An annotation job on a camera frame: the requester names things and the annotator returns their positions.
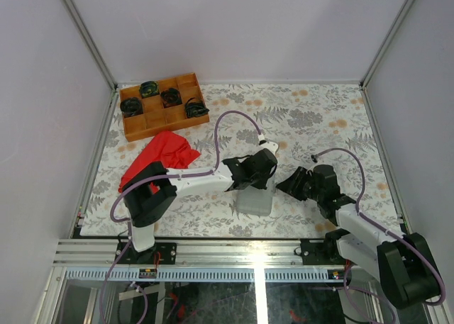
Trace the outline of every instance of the floral tablecloth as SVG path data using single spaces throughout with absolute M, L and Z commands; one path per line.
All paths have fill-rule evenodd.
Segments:
M 367 188 L 362 209 L 392 228 L 398 228 L 394 204 L 357 85 L 234 84 L 202 85 L 209 123 L 177 131 L 201 152 L 192 167 L 211 167 L 216 161 L 214 124 L 224 111 L 239 110 L 252 116 L 266 138 L 279 143 L 276 182 L 299 166 L 310 167 L 310 154 L 330 147 L 352 150 L 365 166 Z M 220 127 L 221 159 L 254 153 L 257 135 L 248 120 L 226 116 Z M 118 184 L 150 138 L 128 143 L 124 137 L 119 104 L 107 136 L 98 173 L 86 210 L 81 235 L 118 235 L 126 224 L 109 218 L 118 196 Z M 344 193 L 356 197 L 359 169 L 349 155 L 332 152 L 323 157 L 332 164 Z M 157 236 L 318 238 L 334 226 L 323 219 L 314 201 L 299 202 L 276 191 L 270 216 L 238 213 L 236 193 L 205 193 L 176 199 L 155 224 Z M 126 216 L 120 203 L 117 217 Z

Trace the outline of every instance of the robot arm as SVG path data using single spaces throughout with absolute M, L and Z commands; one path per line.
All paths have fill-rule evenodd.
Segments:
M 165 169 L 161 162 L 153 162 L 137 174 L 123 190 L 149 177 L 167 175 L 169 178 L 163 177 L 153 182 L 159 189 L 155 193 L 149 184 L 143 184 L 124 197 L 131 219 L 134 250 L 144 256 L 153 253 L 154 223 L 161 219 L 177 197 L 207 191 L 240 190 L 247 186 L 266 188 L 267 180 L 276 170 L 275 154 L 279 145 L 266 141 L 263 135 L 259 136 L 259 141 L 261 149 L 254 155 L 248 155 L 244 160 L 238 157 L 224 159 L 215 172 L 210 172 L 210 167 Z
M 315 200 L 321 215 L 339 227 L 326 233 L 319 253 L 329 259 L 340 256 L 362 267 L 380 282 L 384 294 L 396 308 L 406 308 L 440 294 L 434 275 L 413 252 L 357 213 L 355 200 L 341 193 L 332 166 L 320 164 L 313 171 L 299 167 L 276 188 L 300 201 Z M 374 222 L 386 228 L 377 220 Z M 393 232 L 437 269 L 421 235 Z

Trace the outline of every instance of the wooden tray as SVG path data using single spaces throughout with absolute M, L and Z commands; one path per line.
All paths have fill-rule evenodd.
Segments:
M 157 85 L 160 93 L 169 88 L 178 89 L 183 104 L 164 108 L 160 95 L 142 99 L 139 85 L 120 90 L 120 101 L 137 97 L 143 107 L 143 115 L 127 118 L 123 116 L 123 127 L 128 142 L 149 138 L 164 130 L 174 131 L 210 121 L 209 115 L 187 118 L 184 111 L 184 104 L 192 97 L 197 97 L 205 103 L 195 73 L 163 79 L 157 81 Z

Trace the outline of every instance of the gray wall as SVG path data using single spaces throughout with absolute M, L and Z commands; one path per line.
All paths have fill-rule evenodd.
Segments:
M 454 4 L 418 0 L 368 88 L 410 223 L 454 309 Z
M 0 322 L 28 323 L 109 89 L 60 0 L 0 0 Z
M 360 81 L 404 0 L 74 0 L 119 82 Z

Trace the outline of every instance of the red cloth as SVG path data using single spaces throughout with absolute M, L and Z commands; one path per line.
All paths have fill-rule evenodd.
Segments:
M 191 149 L 189 142 L 171 131 L 157 134 L 134 160 L 120 181 L 119 192 L 139 172 L 151 162 L 161 161 L 165 168 L 186 169 L 200 156 Z

